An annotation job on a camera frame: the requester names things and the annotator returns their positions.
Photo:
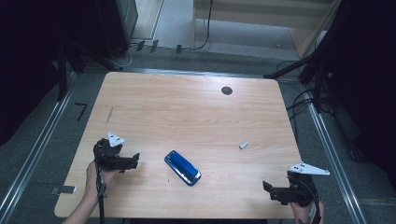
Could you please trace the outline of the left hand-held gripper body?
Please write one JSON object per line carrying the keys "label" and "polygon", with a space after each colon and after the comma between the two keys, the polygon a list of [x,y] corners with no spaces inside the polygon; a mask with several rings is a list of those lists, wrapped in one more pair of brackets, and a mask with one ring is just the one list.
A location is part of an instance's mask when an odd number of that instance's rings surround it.
{"label": "left hand-held gripper body", "polygon": [[106,170],[125,170],[119,153],[125,140],[112,132],[107,138],[100,139],[93,147],[94,159],[97,165]]}

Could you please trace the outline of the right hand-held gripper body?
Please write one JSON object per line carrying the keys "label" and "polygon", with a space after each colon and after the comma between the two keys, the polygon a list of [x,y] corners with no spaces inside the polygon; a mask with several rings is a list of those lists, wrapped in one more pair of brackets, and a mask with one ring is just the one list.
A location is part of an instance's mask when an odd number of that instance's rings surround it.
{"label": "right hand-held gripper body", "polygon": [[313,180],[314,175],[329,175],[328,170],[300,162],[288,168],[287,175],[290,188],[296,195],[295,203],[307,206],[318,201],[318,191]]}

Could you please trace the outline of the blue stapler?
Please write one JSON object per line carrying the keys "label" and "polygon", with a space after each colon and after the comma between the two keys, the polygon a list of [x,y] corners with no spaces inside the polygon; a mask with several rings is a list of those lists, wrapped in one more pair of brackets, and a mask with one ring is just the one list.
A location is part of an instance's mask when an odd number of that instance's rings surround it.
{"label": "blue stapler", "polygon": [[164,161],[188,186],[194,186],[202,177],[201,172],[175,150],[170,151]]}

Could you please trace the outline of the person's right hand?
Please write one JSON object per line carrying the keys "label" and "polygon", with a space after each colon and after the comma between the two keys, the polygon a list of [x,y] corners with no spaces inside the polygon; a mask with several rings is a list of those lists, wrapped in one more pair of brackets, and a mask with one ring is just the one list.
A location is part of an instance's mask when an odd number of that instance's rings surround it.
{"label": "person's right hand", "polygon": [[[319,202],[318,206],[321,216],[321,220],[319,224],[324,224],[324,204],[322,202]],[[300,221],[302,221],[303,224],[311,224],[310,222],[311,210],[316,207],[314,203],[311,203],[307,206],[300,206],[297,203],[290,203],[290,207],[292,209],[296,224],[301,224]]]}

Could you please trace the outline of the person's left hand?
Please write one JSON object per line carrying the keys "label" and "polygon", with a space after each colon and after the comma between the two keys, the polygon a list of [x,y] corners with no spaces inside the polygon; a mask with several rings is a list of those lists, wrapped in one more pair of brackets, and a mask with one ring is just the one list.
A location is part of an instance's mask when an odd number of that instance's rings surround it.
{"label": "person's left hand", "polygon": [[[104,179],[106,184],[106,188],[110,189],[114,183],[115,177],[118,175],[118,171],[108,171],[102,170],[101,176]],[[97,188],[96,188],[96,165],[95,162],[92,161],[87,168],[87,180],[86,187],[84,192],[84,197],[88,199],[96,199],[97,198]]]}

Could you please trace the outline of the black tape mark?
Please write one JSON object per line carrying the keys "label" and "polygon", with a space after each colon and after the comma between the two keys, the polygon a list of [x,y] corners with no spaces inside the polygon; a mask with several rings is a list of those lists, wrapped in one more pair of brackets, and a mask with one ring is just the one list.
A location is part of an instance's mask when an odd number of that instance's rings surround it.
{"label": "black tape mark", "polygon": [[80,121],[82,116],[84,115],[87,107],[88,107],[88,104],[75,102],[75,105],[81,107],[80,113],[79,113],[78,118],[77,118],[77,121]]}

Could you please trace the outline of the grey tape piece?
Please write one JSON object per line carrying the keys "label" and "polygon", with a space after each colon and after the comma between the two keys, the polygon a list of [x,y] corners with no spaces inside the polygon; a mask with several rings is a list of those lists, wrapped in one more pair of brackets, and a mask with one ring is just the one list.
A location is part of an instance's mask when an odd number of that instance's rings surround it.
{"label": "grey tape piece", "polygon": [[76,186],[60,186],[52,188],[50,193],[53,195],[73,194],[76,192],[76,190]]}

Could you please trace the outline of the black metal stand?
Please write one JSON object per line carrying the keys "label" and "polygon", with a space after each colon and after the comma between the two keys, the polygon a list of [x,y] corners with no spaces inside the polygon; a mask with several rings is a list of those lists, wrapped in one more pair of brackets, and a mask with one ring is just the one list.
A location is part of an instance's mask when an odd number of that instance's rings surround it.
{"label": "black metal stand", "polygon": [[299,76],[301,84],[309,83],[313,78],[315,79],[314,88],[314,108],[320,112],[320,92],[322,81],[326,72],[326,65],[328,60],[328,51],[332,39],[332,32],[327,31],[321,38],[319,44],[314,48],[314,51],[308,56],[302,58],[300,61],[294,62],[285,68],[282,68],[273,74],[264,75],[264,78],[277,79],[286,75],[287,73],[304,66],[303,72]]}
{"label": "black metal stand", "polygon": [[123,70],[121,65],[116,65],[110,60],[100,57],[91,50],[84,48],[79,43],[70,40],[64,40],[61,42],[60,47],[58,48],[58,101],[61,101],[66,96],[68,90],[66,63],[69,63],[72,69],[76,72],[83,72],[85,70],[85,63],[83,62],[81,55],[90,57],[110,71]]}

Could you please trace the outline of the dark curtain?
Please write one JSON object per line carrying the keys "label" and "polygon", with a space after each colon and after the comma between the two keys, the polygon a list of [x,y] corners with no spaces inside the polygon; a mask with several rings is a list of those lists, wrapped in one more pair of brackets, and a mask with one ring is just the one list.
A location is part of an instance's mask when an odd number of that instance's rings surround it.
{"label": "dark curtain", "polygon": [[351,144],[396,190],[396,0],[342,0],[330,87],[359,133]]}
{"label": "dark curtain", "polygon": [[90,0],[0,0],[0,146],[60,81],[53,65]]}

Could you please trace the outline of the black cabinet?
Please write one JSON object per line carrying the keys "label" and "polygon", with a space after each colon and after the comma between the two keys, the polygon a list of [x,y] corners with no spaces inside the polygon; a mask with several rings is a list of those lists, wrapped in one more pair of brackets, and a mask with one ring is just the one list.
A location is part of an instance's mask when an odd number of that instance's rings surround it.
{"label": "black cabinet", "polygon": [[113,59],[129,48],[138,19],[135,0],[96,0],[105,37],[105,55]]}

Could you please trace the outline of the metal floor rail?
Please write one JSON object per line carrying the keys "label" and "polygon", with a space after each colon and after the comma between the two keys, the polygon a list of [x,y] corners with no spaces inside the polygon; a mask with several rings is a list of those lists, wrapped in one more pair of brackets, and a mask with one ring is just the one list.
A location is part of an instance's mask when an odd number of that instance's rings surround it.
{"label": "metal floor rail", "polygon": [[[233,74],[233,73],[206,72],[206,71],[148,69],[148,68],[132,68],[132,69],[123,70],[123,72],[142,73],[142,74],[186,75],[186,76],[200,76],[200,77],[265,78],[263,75]],[[285,82],[285,83],[299,83],[299,78],[298,77],[279,77],[276,79],[276,81]]]}
{"label": "metal floor rail", "polygon": [[7,224],[9,221],[19,199],[21,198],[38,162],[54,132],[67,104],[70,96],[73,93],[76,83],[78,82],[79,74],[71,72],[67,78],[66,83],[70,88],[65,92],[64,96],[56,102],[52,107],[45,124],[40,130],[39,135],[34,142],[29,143],[28,154],[23,161],[21,169],[9,185],[5,193],[5,197],[0,200],[0,224]]}
{"label": "metal floor rail", "polygon": [[356,196],[354,189],[347,177],[345,169],[338,157],[334,143],[329,135],[325,122],[322,116],[316,111],[316,109],[310,105],[309,111],[312,120],[316,126],[319,138],[324,146],[329,163],[332,167],[333,175],[337,181],[337,185],[341,191],[343,200],[346,204],[347,211],[351,217],[353,224],[367,224],[367,220],[361,205]]}

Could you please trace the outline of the beige wooden frame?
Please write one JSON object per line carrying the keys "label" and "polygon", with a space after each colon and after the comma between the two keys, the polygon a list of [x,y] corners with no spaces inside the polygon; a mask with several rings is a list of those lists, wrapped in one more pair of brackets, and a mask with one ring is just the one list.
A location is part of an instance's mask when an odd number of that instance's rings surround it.
{"label": "beige wooden frame", "polygon": [[342,0],[192,0],[191,45],[197,19],[287,27],[300,58],[335,18]]}

